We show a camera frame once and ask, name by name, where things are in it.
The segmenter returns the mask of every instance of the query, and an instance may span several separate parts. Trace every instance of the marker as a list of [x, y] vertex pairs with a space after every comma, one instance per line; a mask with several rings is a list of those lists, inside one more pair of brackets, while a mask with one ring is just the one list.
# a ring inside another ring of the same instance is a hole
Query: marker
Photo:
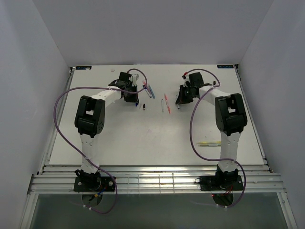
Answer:
[[221, 141], [217, 142], [198, 142], [198, 146], [221, 146]]
[[148, 86], [148, 88], [149, 88], [149, 91], [150, 91], [150, 92], [151, 92], [151, 94], [152, 94], [152, 98], [153, 98], [153, 99], [155, 99], [156, 97], [154, 96], [154, 93], [153, 93], [152, 87], [151, 87], [149, 84], [147, 84], [147, 86]]
[[151, 98], [152, 96], [149, 94], [148, 90], [145, 88], [146, 93], [148, 94], [148, 96]]
[[142, 81], [142, 82], [143, 82], [144, 86], [146, 86], [146, 89], [147, 89], [148, 93], [151, 95], [152, 92], [151, 92], [151, 90], [150, 90], [150, 88], [149, 88], [149, 84], [146, 85], [145, 81]]
[[162, 112], [164, 112], [164, 109], [163, 109], [163, 99], [161, 100], [161, 109], [162, 109]]
[[165, 93], [164, 93], [164, 99], [165, 99], [165, 103], [166, 103], [166, 106], [167, 106], [168, 113], [171, 113], [171, 109], [170, 109], [170, 106], [168, 104], [167, 97], [166, 97]]

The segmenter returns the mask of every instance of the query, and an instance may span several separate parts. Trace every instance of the red pen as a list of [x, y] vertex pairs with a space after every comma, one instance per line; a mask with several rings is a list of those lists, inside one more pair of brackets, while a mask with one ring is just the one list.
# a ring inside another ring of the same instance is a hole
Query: red pen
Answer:
[[166, 106], [167, 106], [168, 113], [171, 113], [171, 109], [170, 109], [170, 106], [168, 104], [168, 100], [167, 100], [167, 97], [166, 97], [165, 93], [164, 93], [164, 99], [165, 99], [165, 103], [166, 103]]

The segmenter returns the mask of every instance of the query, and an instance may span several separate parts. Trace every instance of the blue pen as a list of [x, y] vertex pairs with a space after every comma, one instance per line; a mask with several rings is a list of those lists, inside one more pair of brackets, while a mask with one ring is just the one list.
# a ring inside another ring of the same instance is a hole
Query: blue pen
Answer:
[[153, 93], [152, 87], [151, 87], [149, 84], [147, 84], [147, 86], [148, 86], [149, 90], [150, 90], [150, 91], [151, 91], [151, 93], [152, 93], [152, 97], [153, 97], [153, 99], [155, 99], [156, 97], [154, 96], [154, 93]]

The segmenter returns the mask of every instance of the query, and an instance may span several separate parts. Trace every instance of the metal frame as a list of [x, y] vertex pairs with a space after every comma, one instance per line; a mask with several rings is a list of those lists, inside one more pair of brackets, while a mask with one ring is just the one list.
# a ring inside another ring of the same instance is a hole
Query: metal frame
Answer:
[[[74, 69], [68, 78], [66, 89], [70, 88]], [[264, 165], [262, 166], [244, 166], [247, 175], [247, 185], [245, 192], [276, 192], [282, 207], [282, 211], [290, 229], [297, 228], [293, 217], [284, 184], [280, 174], [270, 172], [265, 159], [265, 154], [257, 134], [257, 129], [253, 123], [249, 105], [246, 100], [238, 71], [235, 72], [244, 95], [244, 100], [249, 111], [250, 120], [254, 127], [254, 132], [261, 149]], [[65, 96], [58, 109], [59, 121], [63, 113]], [[56, 138], [55, 127], [50, 135], [48, 145], [44, 151], [43, 161], [40, 166], [39, 175], [34, 175], [31, 179], [25, 210], [21, 219], [20, 228], [30, 228], [33, 219], [35, 207], [39, 194], [78, 194], [73, 191], [76, 169], [79, 166], [50, 166], [49, 161]], [[202, 192], [195, 180], [199, 176], [213, 175], [216, 166], [187, 166], [187, 167], [118, 167], [109, 166], [103, 169], [110, 172], [117, 178], [119, 194], [176, 194], [176, 193], [211, 193]]]

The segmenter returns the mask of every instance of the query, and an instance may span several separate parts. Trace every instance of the yellow pen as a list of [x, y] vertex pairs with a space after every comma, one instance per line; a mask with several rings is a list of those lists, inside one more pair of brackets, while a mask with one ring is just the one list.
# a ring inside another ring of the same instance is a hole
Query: yellow pen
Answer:
[[216, 142], [198, 142], [198, 146], [221, 146], [221, 141]]

